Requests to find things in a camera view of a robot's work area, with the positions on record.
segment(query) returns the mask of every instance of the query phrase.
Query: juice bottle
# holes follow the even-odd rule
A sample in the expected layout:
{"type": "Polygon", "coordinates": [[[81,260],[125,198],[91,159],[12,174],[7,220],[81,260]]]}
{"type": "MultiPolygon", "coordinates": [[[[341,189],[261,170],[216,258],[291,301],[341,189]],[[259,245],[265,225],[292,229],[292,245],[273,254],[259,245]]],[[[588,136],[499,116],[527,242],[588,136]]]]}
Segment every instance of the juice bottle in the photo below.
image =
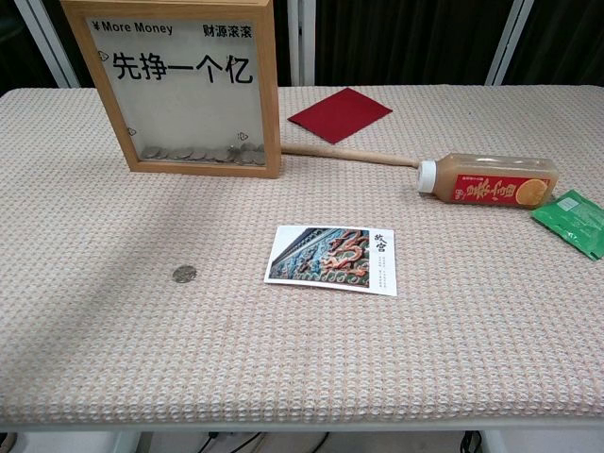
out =
{"type": "Polygon", "coordinates": [[[423,160],[417,190],[451,203],[480,203],[534,209],[541,206],[558,181],[550,159],[449,154],[423,160]]]}

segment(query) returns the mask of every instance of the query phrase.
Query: wooden coin display box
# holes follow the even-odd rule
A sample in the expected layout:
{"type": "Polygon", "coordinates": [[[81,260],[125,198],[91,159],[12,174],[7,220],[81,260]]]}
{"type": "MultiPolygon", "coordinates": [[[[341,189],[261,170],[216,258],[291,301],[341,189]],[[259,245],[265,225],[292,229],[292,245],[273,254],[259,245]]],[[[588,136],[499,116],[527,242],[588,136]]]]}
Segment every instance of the wooden coin display box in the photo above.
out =
{"type": "Polygon", "coordinates": [[[62,0],[132,171],[277,177],[271,0],[62,0]]]}

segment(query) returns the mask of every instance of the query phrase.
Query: bottle label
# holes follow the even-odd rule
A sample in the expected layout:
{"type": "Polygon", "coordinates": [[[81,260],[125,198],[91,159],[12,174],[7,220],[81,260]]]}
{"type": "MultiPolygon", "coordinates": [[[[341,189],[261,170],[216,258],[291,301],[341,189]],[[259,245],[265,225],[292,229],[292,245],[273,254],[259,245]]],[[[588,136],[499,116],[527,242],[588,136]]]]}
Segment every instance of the bottle label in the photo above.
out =
{"type": "Polygon", "coordinates": [[[451,201],[496,205],[538,205],[548,186],[549,179],[458,175],[451,201]]]}

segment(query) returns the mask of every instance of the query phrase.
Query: curtain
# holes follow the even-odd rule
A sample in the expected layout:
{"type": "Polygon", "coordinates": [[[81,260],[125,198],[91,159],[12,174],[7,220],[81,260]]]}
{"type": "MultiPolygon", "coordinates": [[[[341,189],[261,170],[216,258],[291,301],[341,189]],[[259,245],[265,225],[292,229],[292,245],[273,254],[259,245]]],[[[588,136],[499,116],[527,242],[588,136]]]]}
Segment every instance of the curtain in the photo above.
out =
{"type": "Polygon", "coordinates": [[[279,87],[292,85],[290,68],[290,35],[287,26],[287,0],[273,0],[275,46],[277,47],[277,80],[279,87]]]}
{"type": "Polygon", "coordinates": [[[536,0],[503,82],[604,86],[604,1],[536,0]]]}
{"type": "Polygon", "coordinates": [[[513,0],[317,0],[317,85],[484,84],[513,0]]]}
{"type": "Polygon", "coordinates": [[[17,7],[0,0],[0,96],[25,87],[56,87],[17,7]]]}
{"type": "Polygon", "coordinates": [[[67,54],[67,58],[74,68],[75,76],[82,87],[93,87],[91,75],[88,72],[84,58],[79,52],[77,47],[76,38],[72,33],[72,29],[69,27],[63,8],[60,5],[59,0],[42,0],[42,4],[46,8],[50,22],[52,22],[57,36],[59,36],[63,49],[67,54]]]}

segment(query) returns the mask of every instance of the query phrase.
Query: green wrapper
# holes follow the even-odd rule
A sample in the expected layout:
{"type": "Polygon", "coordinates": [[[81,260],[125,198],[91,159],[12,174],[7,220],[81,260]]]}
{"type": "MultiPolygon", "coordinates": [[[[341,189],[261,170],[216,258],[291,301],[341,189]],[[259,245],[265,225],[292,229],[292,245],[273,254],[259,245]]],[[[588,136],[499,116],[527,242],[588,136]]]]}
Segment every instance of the green wrapper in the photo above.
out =
{"type": "Polygon", "coordinates": [[[592,260],[604,256],[604,210],[575,191],[534,210],[532,217],[592,260]]]}

